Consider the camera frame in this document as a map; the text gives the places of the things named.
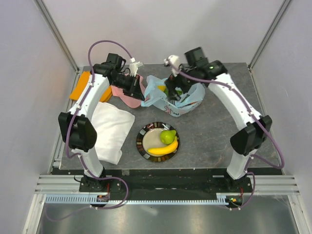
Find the light blue plastic bag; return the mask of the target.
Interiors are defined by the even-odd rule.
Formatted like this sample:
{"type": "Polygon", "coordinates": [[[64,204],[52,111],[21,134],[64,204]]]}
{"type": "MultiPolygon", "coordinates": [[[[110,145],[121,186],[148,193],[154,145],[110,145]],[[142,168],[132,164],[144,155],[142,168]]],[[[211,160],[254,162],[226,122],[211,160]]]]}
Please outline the light blue plastic bag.
{"type": "Polygon", "coordinates": [[[149,75],[146,78],[147,87],[144,91],[145,100],[141,102],[142,107],[154,106],[173,117],[179,117],[198,107],[204,97],[205,88],[202,84],[196,83],[190,90],[180,95],[181,100],[169,100],[168,95],[160,90],[160,86],[165,85],[165,78],[159,79],[149,75]]]}

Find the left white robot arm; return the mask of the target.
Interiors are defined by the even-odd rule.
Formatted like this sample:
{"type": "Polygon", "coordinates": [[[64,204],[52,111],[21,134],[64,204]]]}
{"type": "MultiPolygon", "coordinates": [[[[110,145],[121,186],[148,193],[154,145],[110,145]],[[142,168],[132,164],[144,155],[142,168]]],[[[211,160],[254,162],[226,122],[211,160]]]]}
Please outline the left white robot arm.
{"type": "Polygon", "coordinates": [[[122,73],[126,60],[117,54],[109,53],[106,61],[91,67],[91,74],[82,94],[68,112],[58,116],[59,127],[68,158],[78,157],[84,174],[91,177],[90,186],[97,192],[105,190],[107,180],[104,167],[95,151],[97,132],[91,123],[94,110],[103,95],[110,87],[122,89],[131,98],[144,100],[137,71],[142,62],[130,59],[129,74],[122,73]]]}

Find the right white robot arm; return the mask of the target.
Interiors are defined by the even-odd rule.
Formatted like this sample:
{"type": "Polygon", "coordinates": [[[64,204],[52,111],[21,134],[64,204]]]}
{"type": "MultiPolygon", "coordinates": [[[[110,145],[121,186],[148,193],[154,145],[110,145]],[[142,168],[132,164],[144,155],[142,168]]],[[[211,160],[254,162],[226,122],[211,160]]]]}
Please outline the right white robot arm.
{"type": "Polygon", "coordinates": [[[272,119],[261,115],[242,95],[224,64],[218,60],[208,61],[201,47],[185,54],[187,65],[184,66],[177,55],[170,55],[164,65],[171,67],[172,73],[165,81],[169,99],[181,100],[177,88],[186,93],[196,83],[204,84],[213,92],[232,116],[237,133],[230,138],[234,150],[229,166],[228,176],[223,179],[223,186],[229,192],[241,186],[240,179],[247,172],[250,156],[266,140],[272,119]]]}

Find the green fake pear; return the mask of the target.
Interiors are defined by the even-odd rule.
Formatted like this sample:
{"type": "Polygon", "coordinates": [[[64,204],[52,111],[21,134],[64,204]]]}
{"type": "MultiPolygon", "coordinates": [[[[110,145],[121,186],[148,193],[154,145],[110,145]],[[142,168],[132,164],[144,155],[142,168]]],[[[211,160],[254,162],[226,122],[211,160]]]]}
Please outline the green fake pear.
{"type": "Polygon", "coordinates": [[[160,141],[163,144],[169,145],[171,144],[176,136],[176,130],[163,130],[160,133],[160,141]]]}

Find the yellow fake banana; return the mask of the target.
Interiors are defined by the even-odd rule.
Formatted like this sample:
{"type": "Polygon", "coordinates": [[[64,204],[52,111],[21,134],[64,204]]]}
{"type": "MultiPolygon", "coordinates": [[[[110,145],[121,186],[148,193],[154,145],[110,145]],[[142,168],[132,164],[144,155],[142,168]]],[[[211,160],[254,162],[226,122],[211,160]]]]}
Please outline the yellow fake banana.
{"type": "Polygon", "coordinates": [[[166,155],[174,152],[178,148],[177,137],[174,138],[173,142],[165,147],[160,148],[150,148],[148,149],[148,153],[153,155],[166,155]]]}

